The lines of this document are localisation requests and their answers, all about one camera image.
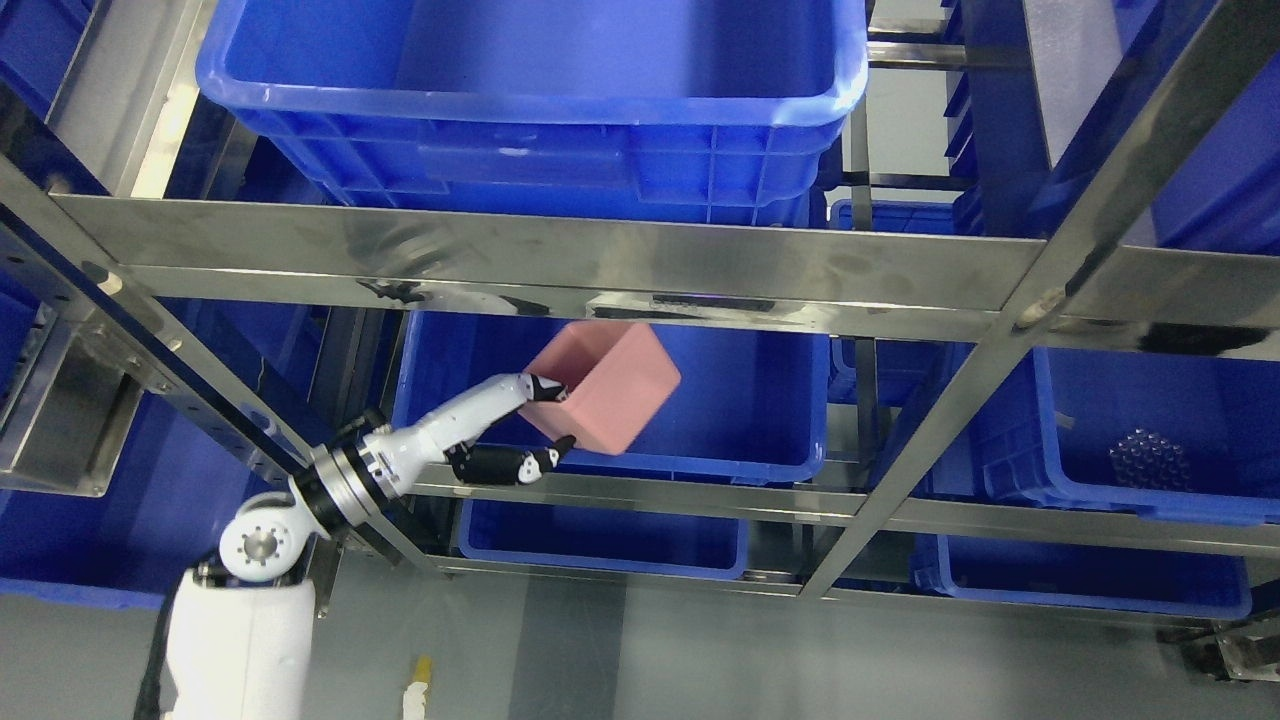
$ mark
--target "shelving unit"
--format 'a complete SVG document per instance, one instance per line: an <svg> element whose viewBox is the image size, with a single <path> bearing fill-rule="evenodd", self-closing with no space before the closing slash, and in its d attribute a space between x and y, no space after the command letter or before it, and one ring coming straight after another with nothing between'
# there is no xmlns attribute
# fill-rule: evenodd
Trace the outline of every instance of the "shelving unit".
<svg viewBox="0 0 1280 720"><path fill-rule="evenodd" d="M182 41L172 44L166 56L189 59L189 44L198 44L198 23L207 22L211 3L204 5L174 20L168 32ZM5 155L0 163L5 208L0 255L4 269L60 316L101 328L101 348L124 359L123 372L164 395L233 455L276 483L302 469L307 447L326 439L321 436L334 425L332 414L321 416L306 404L268 401L261 386L228 369L157 297L383 313L451 309L488 293L561 318L591 318L605 307L626 307L635 319L659 323L977 343L905 451L869 492L851 489L856 464L835 460L813 483L790 489L579 475L552 475L532 487L470 487L458 484L444 466L430 469L415 486L417 496L435 498L699 514L812 528L800 534L794 570L753 566L740 580L718 582L453 557L447 553L449 521L456 516L452 500L420 503L422 512L426 506L443 510L430 518L435 528L425 536L422 528L380 516L371 520L385 541L372 539L375 547L430 571L527 573L988 611L989 603L846 589L837 582L883 532L1280 559L1280 525L1156 524L1123 514L910 497L934 460L1036 345L1138 351L1149 323L1251 328L1263 331L1263 340L1224 355L1280 360L1280 338L1275 337L1280 258L1120 243L1213 120L1280 50L1275 32L1280 6L1274 3L1166 5L1167 14L1207 19L1164 23L1130 51L1134 61L1116 72L1106 90L1108 97L1125 101L1094 108L1088 124L1092 135L1066 147L1064 161L1085 168L1089 179L1070 193L1062 220L1047 241L146 197L148 192L140 188L169 186L175 167L147 159L174 155L187 127L211 123L201 113L216 118L215 109L198 102L187 123L165 124L159 113L120 120L142 123L129 136L141 143L131 152L141 152L142 161L127 182L113 183L115 195L109 196L106 183L67 150L50 126L0 91L5 127L20 128L0 140ZM99 37L111 37L111 19L105 13L91 20ZM954 69L1001 63L1009 72L1032 72L1018 65L1016 58L993 58L989 49L966 51L941 44L942 31L929 23L873 27L873 67ZM102 61L110 56L108 50L82 53L77 63ZM1164 65L1170 69L1152 74ZM73 65L68 87L74 87L77 73L87 72ZM169 88L170 97L184 97L193 87L180 67L159 76L156 87ZM72 94L59 102L69 108L74 100ZM63 127L74 119L64 117ZM177 137L163 137L170 131ZM102 137L122 136L104 132ZM216 178L234 173L237 163L247 159L242 129L227 123L218 137L209 143L212 151L204 165L209 178L204 187L219 187ZM120 147L111 151L124 152ZM877 181L893 182L865 178L867 183ZM950 187L955 181L933 184ZM869 201L867 193L861 196ZM502 261L512 246L536 251L517 264ZM425 256L436 260L424 264ZM709 274L704 268L718 272ZM360 331L366 343L376 342L369 340L367 323L356 325L366 328ZM874 343L865 347L873 350ZM860 354L860 360L864 368L874 366L873 352ZM873 388L874 382L859 387ZM874 398L860 400L865 430L865 419L874 416ZM1004 605L995 610L1206 626L1198 619L1116 611Z"/></svg>

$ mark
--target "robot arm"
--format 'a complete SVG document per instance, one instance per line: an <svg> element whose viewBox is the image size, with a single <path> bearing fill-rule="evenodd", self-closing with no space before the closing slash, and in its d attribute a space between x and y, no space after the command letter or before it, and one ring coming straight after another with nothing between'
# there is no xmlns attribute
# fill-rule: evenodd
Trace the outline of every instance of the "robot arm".
<svg viewBox="0 0 1280 720"><path fill-rule="evenodd" d="M572 448L572 436L539 451L475 442L524 404L559 401L564 395L562 384L536 375L494 375L407 428L381 427L338 443L291 478L288 492L256 496L239 509L223 530L221 561L242 580L279 578L297 562L311 533L329 538L360 525L407 493L430 464L449 462L467 483L535 482Z"/></svg>
<svg viewBox="0 0 1280 720"><path fill-rule="evenodd" d="M476 441L526 402L563 398L564 387L545 378L495 375L411 427L381 427L335 443L291 478L288 491L250 498L223 530L220 564L198 565L178 585L168 638L161 641L178 689L166 717L296 720L311 655L311 582L232 588L218 587L212 578L230 573L247 583L278 580L298 561L311 533L330 538L360 525L408 492L433 462L448 461L468 483L539 479L572 448L572 437L538 451ZM157 711L157 698L159 670L148 667L140 707Z"/></svg>

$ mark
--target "floor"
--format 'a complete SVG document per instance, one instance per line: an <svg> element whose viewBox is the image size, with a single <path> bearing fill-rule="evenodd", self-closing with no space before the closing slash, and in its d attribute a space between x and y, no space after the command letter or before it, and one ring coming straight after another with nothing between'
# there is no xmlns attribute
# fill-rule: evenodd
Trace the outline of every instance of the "floor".
<svg viewBox="0 0 1280 720"><path fill-rule="evenodd" d="M152 616L0 597L0 717L125 717ZM419 655L428 716L1234 720L1280 685L1189 676L1148 630L465 575L348 555L316 624L307 720L394 719Z"/></svg>

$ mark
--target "blue plastic bin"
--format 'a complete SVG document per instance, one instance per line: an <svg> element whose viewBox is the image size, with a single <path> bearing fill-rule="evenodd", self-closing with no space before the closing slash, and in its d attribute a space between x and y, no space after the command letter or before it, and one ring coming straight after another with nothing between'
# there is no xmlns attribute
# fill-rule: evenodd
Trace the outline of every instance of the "blue plastic bin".
<svg viewBox="0 0 1280 720"><path fill-rule="evenodd" d="M33 113L49 114L93 0L0 0L0 79Z"/></svg>
<svg viewBox="0 0 1280 720"><path fill-rule="evenodd" d="M1164 247L1280 255L1280 55L1151 206Z"/></svg>
<svg viewBox="0 0 1280 720"><path fill-rule="evenodd" d="M476 560L732 580L746 569L745 520L474 500L458 544Z"/></svg>
<svg viewBox="0 0 1280 720"><path fill-rule="evenodd" d="M397 427L499 373L517 373L566 320L415 313L404 340ZM810 479L827 436L827 336L654 325L682 380L620 456L575 450L566 471L745 484ZM486 442L545 446L524 419Z"/></svg>
<svg viewBox="0 0 1280 720"><path fill-rule="evenodd" d="M224 0L197 78L352 205L792 224L865 23L861 0Z"/></svg>
<svg viewBox="0 0 1280 720"><path fill-rule="evenodd" d="M878 477L964 360L947 346L899 416ZM1160 520L1280 520L1280 365L1251 360L1036 348L934 465L924 488L1042 507ZM1137 430L1165 441L1126 470ZM1112 457L1112 450L1117 452ZM1161 471L1170 477L1158 477Z"/></svg>
<svg viewBox="0 0 1280 720"><path fill-rule="evenodd" d="M0 406L5 402L9 379L22 355L37 307L40 301L27 288L0 273Z"/></svg>
<svg viewBox="0 0 1280 720"><path fill-rule="evenodd" d="M918 536L911 579L969 600L1234 620L1249 614L1236 557L954 536Z"/></svg>
<svg viewBox="0 0 1280 720"><path fill-rule="evenodd" d="M831 228L854 229L851 200L832 202ZM955 234L955 227L951 223L951 206L946 202L876 202L872 208L872 231Z"/></svg>
<svg viewBox="0 0 1280 720"><path fill-rule="evenodd" d="M159 609L268 486L164 400L142 400L102 497L0 491L0 593Z"/></svg>
<svg viewBox="0 0 1280 720"><path fill-rule="evenodd" d="M924 380L938 355L936 342L876 342L876 384L881 405L901 407ZM831 382L827 402L858 404L858 373L854 369L854 341L831 341Z"/></svg>

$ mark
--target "pink box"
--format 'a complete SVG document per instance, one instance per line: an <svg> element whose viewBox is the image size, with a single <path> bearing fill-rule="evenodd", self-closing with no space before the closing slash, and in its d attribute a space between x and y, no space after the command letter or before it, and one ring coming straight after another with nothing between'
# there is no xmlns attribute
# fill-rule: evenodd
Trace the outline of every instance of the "pink box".
<svg viewBox="0 0 1280 720"><path fill-rule="evenodd" d="M520 414L552 439L622 455L680 384L680 370L644 323L570 323L525 368L568 387L564 402L529 402Z"/></svg>

